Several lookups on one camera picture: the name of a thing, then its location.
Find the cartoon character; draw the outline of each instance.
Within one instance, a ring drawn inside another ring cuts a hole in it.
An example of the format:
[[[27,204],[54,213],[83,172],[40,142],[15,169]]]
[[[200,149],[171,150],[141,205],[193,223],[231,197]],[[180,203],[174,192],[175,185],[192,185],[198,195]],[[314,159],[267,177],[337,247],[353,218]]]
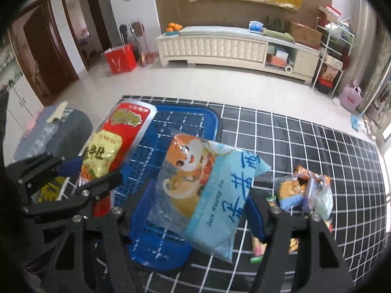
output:
[[[186,134],[174,137],[165,161],[176,167],[177,172],[164,180],[163,188],[186,217],[192,216],[215,160],[216,155],[199,138]]]

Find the table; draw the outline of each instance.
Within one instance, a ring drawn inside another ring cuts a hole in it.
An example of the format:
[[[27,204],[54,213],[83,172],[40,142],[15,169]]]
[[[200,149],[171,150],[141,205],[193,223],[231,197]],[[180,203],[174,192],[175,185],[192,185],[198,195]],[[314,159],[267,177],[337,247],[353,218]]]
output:
[[[210,108],[222,118],[222,143],[256,151],[272,167],[263,180],[291,174],[299,164],[329,175],[334,196],[333,235],[352,280],[361,282],[375,265],[385,244],[386,199],[373,143],[325,126],[245,107],[177,98],[126,98]],[[254,188],[272,193],[271,183],[259,179]],[[189,265],[177,275],[141,272],[140,279],[152,293],[247,292],[259,268],[259,264],[250,264],[250,257],[251,234],[242,219],[235,236],[233,264],[195,251]],[[289,256],[281,292],[291,290],[296,258],[295,252]]]

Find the brown wall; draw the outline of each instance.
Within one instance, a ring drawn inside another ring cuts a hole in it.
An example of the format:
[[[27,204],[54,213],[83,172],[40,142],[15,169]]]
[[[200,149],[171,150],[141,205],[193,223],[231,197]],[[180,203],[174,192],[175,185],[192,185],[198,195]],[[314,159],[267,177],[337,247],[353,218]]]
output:
[[[248,27],[251,20],[263,22],[268,15],[271,19],[281,18],[314,27],[317,7],[331,4],[332,0],[302,0],[298,11],[286,10],[256,2],[238,0],[156,0],[160,26],[165,30],[168,23],[176,22],[183,26],[223,25]]]

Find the red snack package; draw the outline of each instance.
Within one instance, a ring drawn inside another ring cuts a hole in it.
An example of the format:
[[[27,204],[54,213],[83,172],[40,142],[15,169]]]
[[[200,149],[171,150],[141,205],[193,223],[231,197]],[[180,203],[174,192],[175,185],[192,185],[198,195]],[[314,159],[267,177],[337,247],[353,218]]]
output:
[[[156,107],[132,99],[121,101],[97,128],[83,153],[81,184],[119,168],[131,156],[156,114]],[[95,204],[94,216],[111,208],[108,196]]]

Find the blue plastic basket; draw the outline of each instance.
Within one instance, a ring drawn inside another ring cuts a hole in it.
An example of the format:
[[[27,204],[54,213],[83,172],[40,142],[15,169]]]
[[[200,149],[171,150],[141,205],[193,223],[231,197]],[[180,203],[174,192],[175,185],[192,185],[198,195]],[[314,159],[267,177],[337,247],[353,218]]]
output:
[[[131,159],[121,169],[124,181],[115,192],[115,206],[122,206],[145,179],[156,180],[168,147],[171,130],[177,130],[205,139],[215,140],[218,129],[216,114],[205,108],[186,106],[156,106],[158,113],[148,127]],[[183,238],[147,221],[154,198],[150,185],[132,217],[132,244],[128,245],[130,258],[152,270],[166,272],[180,268],[188,260],[191,246]]]

